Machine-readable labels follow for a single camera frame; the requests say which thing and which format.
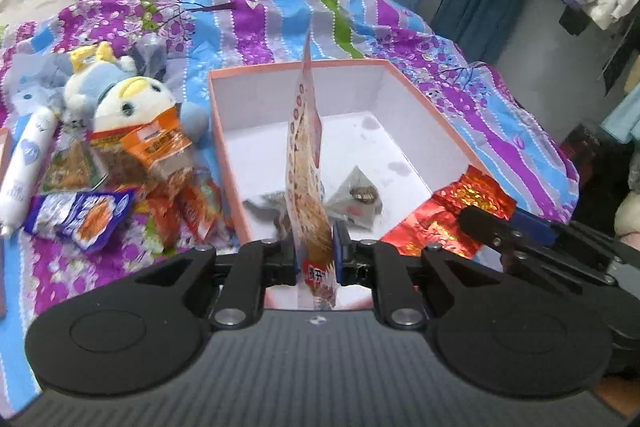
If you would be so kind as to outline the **colourful striped floral bedspread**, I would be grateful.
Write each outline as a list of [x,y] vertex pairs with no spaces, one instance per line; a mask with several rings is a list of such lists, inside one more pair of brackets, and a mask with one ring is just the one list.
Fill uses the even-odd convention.
[[[200,105],[213,69],[374,57],[392,62],[472,147],[506,193],[534,215],[572,217],[579,176],[490,65],[471,62],[419,15],[390,0],[70,0],[51,15],[1,29],[1,91],[20,55],[67,52],[108,42],[124,54],[146,35],[168,51],[171,88]],[[168,257],[138,207],[121,239],[96,259],[20,233],[4,243],[6,316],[1,322],[1,412],[38,395],[24,352],[26,329],[55,303]]]

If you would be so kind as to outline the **white blue plush toy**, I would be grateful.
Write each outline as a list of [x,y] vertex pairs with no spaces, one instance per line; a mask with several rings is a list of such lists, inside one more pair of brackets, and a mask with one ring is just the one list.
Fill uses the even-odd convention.
[[163,81],[140,76],[130,56],[116,57],[106,42],[80,46],[68,54],[73,74],[66,80],[65,121],[94,132],[128,130],[149,124],[173,109],[182,131],[194,143],[208,130],[205,109],[180,102]]

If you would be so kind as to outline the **dark red snack packet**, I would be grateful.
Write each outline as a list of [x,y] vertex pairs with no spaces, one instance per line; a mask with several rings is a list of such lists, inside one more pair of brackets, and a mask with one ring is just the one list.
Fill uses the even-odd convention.
[[213,245],[229,238],[221,191],[207,170],[194,169],[189,178],[174,176],[171,184],[157,184],[146,195],[146,205],[166,248],[178,242],[181,225],[199,244]]

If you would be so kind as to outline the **blue purple snack bag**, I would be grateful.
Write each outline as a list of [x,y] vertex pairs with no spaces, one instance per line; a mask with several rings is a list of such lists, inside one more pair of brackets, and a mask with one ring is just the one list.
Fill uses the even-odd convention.
[[61,192],[37,196],[24,223],[25,231],[40,239],[71,243],[93,254],[110,241],[134,205],[134,190]]

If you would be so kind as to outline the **tall pink snack bag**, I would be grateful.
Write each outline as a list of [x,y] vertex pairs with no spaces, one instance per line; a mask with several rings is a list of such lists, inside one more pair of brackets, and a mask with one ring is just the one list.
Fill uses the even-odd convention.
[[311,64],[311,36],[305,38],[302,66],[294,86],[288,122],[285,204],[303,285],[300,305],[331,310],[336,301],[333,235],[323,206],[320,176],[322,122]]

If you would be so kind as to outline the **green white snack bag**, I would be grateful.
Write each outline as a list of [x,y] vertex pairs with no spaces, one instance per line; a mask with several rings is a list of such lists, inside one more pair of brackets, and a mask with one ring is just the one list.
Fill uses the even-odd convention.
[[73,139],[57,150],[40,183],[40,192],[92,191],[107,179],[107,171],[98,154],[86,141]]

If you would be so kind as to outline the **red foil snack packet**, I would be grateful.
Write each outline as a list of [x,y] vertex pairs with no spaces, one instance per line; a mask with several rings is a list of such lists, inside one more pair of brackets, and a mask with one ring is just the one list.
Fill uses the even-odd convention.
[[469,206],[509,219],[516,200],[506,194],[494,178],[469,166],[457,181],[436,190],[381,241],[393,245],[404,256],[420,257],[428,244],[437,243],[450,253],[472,259],[480,250],[480,242],[463,233],[458,225],[460,212]]

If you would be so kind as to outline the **clear blue plastic bag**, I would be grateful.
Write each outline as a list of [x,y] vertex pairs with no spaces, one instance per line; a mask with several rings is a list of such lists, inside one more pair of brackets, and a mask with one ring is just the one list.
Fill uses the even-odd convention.
[[11,108],[18,116],[24,116],[44,106],[61,116],[64,87],[73,72],[66,53],[15,54],[4,80]]

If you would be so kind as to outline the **white spray bottle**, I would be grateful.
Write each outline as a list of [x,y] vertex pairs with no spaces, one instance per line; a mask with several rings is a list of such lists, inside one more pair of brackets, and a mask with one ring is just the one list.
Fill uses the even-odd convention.
[[1,236],[4,239],[25,221],[56,127],[55,113],[49,107],[39,106],[30,115],[14,148],[1,184]]

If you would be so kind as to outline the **blue curtain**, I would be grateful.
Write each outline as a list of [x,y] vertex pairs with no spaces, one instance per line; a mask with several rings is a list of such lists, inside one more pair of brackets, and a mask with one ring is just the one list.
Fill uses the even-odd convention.
[[470,62],[496,64],[525,0],[442,0],[431,28]]

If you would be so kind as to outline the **grey silver snack packet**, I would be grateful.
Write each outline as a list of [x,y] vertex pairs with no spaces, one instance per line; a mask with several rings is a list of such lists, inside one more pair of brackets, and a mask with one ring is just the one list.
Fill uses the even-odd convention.
[[335,220],[371,230],[382,213],[383,202],[373,182],[355,167],[326,201],[324,209]]

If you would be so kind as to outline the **pink cardboard box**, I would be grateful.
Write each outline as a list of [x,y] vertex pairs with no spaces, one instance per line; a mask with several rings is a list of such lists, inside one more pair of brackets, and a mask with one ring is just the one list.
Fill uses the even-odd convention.
[[[212,132],[224,193],[242,243],[272,239],[268,213],[244,202],[285,187],[286,138],[302,66],[278,63],[213,70],[208,89]],[[354,168],[383,203],[372,229],[353,239],[379,239],[474,166],[486,168],[435,105],[390,62],[314,61],[322,121],[321,181],[332,195]]]

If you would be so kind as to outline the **orange snack packet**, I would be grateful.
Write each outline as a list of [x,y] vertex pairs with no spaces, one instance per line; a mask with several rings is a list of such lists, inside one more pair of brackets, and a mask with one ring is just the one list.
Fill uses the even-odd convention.
[[175,109],[120,139],[126,152],[174,198],[194,173],[193,145],[184,134]]

